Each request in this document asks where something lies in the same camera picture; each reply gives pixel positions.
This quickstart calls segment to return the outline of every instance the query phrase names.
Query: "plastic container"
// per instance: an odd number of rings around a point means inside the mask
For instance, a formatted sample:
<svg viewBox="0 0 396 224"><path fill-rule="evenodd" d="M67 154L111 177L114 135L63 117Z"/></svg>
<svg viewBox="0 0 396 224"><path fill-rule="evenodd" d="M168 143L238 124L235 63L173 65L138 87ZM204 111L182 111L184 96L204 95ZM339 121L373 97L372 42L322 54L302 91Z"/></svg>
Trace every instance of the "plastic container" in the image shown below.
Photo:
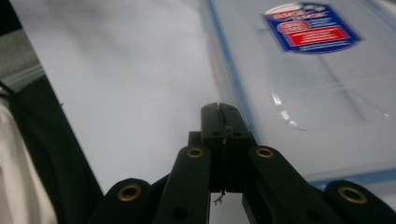
<svg viewBox="0 0 396 224"><path fill-rule="evenodd" d="M223 102L316 185L396 179L396 26L373 6L208 0L203 10Z"/></svg>

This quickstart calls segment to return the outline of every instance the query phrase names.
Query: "cloth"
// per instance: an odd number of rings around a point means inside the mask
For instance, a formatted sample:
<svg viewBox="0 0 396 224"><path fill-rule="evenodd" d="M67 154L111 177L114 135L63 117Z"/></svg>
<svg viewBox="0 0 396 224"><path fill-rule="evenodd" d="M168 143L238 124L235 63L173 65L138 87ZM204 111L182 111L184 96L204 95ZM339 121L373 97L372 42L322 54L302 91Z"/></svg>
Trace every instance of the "cloth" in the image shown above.
<svg viewBox="0 0 396 224"><path fill-rule="evenodd" d="M39 65L35 51L22 29L0 36L0 52L2 79Z"/></svg>
<svg viewBox="0 0 396 224"><path fill-rule="evenodd" d="M57 223L20 131L0 99L0 223Z"/></svg>
<svg viewBox="0 0 396 224"><path fill-rule="evenodd" d="M21 23L8 0L0 1L0 13L0 36L21 29Z"/></svg>
<svg viewBox="0 0 396 224"><path fill-rule="evenodd" d="M103 193L47 79L18 92L10 110L58 223L87 223Z"/></svg>

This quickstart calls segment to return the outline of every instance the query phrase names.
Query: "black plastic part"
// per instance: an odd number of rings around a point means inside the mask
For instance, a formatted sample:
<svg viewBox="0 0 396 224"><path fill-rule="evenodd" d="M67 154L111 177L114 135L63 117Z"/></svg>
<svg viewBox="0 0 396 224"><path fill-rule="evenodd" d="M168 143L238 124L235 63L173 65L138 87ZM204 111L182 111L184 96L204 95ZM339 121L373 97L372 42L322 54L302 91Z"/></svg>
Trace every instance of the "black plastic part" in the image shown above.
<svg viewBox="0 0 396 224"><path fill-rule="evenodd" d="M242 192L244 159L254 140L239 111L230 105L211 104L202 108L201 118L201 144L212 152L212 192Z"/></svg>
<svg viewBox="0 0 396 224"><path fill-rule="evenodd" d="M260 193L257 191L254 183L249 181L245 185L242 198L242 205L244 206L245 213L247 214L247 219L250 224L271 223L271 213L265 204L265 201L263 201L262 197L259 197L259 195Z"/></svg>
<svg viewBox="0 0 396 224"><path fill-rule="evenodd" d="M369 190L349 181L330 183L324 199L347 223L396 223L396 213Z"/></svg>
<svg viewBox="0 0 396 224"><path fill-rule="evenodd" d="M152 223L208 222L210 158L210 151L202 146L178 152Z"/></svg>
<svg viewBox="0 0 396 224"><path fill-rule="evenodd" d="M201 132L189 132L189 143L191 145L201 145Z"/></svg>
<svg viewBox="0 0 396 224"><path fill-rule="evenodd" d="M128 186L138 186L141 191L136 191L136 188L128 188ZM128 194L135 194L136 197L130 201L122 201L119 198L119 193L124 198L128 198L130 196ZM143 180L132 178L123 180L114 185L99 202L89 223L147 224L150 219L148 216L150 193L151 186Z"/></svg>
<svg viewBox="0 0 396 224"><path fill-rule="evenodd" d="M160 204L161 197L163 196L163 191L166 187L166 183L168 182L168 179L169 179L169 175L166 175L151 185L150 203L147 208L148 223L151 223L152 219L155 216L155 212L157 211L157 207Z"/></svg>
<svg viewBox="0 0 396 224"><path fill-rule="evenodd" d="M272 223L344 223L275 149L253 147L247 166Z"/></svg>

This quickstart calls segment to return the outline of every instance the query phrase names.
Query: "black fabric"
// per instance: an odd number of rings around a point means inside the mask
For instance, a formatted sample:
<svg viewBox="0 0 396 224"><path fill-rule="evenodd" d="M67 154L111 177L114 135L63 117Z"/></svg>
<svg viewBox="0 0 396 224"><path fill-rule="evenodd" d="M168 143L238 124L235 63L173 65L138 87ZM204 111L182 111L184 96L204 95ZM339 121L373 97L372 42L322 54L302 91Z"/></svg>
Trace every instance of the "black fabric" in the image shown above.
<svg viewBox="0 0 396 224"><path fill-rule="evenodd" d="M10 95L15 95L15 92L10 89L6 84L4 84L2 81L0 81L0 87L5 90L8 94Z"/></svg>
<svg viewBox="0 0 396 224"><path fill-rule="evenodd" d="M103 193L49 82L41 78L12 96L10 110L59 223L87 223Z"/></svg>
<svg viewBox="0 0 396 224"><path fill-rule="evenodd" d="M21 23L8 0L0 0L0 35L21 29Z"/></svg>

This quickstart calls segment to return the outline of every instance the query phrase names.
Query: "sticker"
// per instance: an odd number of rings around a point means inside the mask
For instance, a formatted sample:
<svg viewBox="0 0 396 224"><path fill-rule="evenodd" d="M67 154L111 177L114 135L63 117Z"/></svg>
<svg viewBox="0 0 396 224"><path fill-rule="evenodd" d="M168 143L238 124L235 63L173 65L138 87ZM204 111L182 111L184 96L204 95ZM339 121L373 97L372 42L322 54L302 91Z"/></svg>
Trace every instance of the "sticker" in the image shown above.
<svg viewBox="0 0 396 224"><path fill-rule="evenodd" d="M361 41L329 5L286 4L263 13L262 20L281 48L288 52L330 53L351 48Z"/></svg>

